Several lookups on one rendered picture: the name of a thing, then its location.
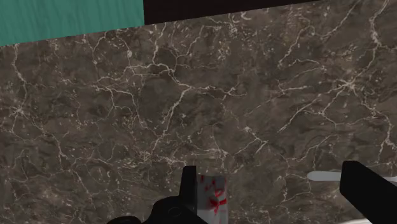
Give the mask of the white flat utensil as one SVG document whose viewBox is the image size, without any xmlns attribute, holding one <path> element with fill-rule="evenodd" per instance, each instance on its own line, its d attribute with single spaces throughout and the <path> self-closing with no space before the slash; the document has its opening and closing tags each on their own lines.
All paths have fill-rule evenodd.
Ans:
<svg viewBox="0 0 397 224">
<path fill-rule="evenodd" d="M 341 175 L 341 172 L 311 171 L 307 174 L 307 178 L 312 181 L 340 181 Z"/>
</svg>

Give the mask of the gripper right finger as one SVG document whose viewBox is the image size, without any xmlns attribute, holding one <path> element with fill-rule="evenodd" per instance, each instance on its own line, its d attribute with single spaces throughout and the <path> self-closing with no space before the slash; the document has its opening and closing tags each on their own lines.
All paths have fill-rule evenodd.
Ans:
<svg viewBox="0 0 397 224">
<path fill-rule="evenodd" d="M 372 224 L 397 224 L 397 186 L 360 162 L 343 162 L 339 190 Z"/>
</svg>

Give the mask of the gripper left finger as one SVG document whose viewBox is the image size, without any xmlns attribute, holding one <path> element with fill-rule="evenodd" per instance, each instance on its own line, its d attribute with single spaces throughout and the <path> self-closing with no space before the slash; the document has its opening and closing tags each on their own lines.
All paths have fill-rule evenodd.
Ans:
<svg viewBox="0 0 397 224">
<path fill-rule="evenodd" d="M 207 224 L 197 215 L 197 170 L 194 165 L 184 166 L 179 194 L 154 203 L 146 221 L 135 216 L 120 216 L 106 224 Z"/>
</svg>

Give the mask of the white box with red print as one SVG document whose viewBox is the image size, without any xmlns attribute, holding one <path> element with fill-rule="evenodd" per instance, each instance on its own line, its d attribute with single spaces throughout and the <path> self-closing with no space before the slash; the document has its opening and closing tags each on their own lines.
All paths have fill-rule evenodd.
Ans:
<svg viewBox="0 0 397 224">
<path fill-rule="evenodd" d="M 228 224 L 226 178 L 197 175 L 197 215 L 207 224 Z"/>
</svg>

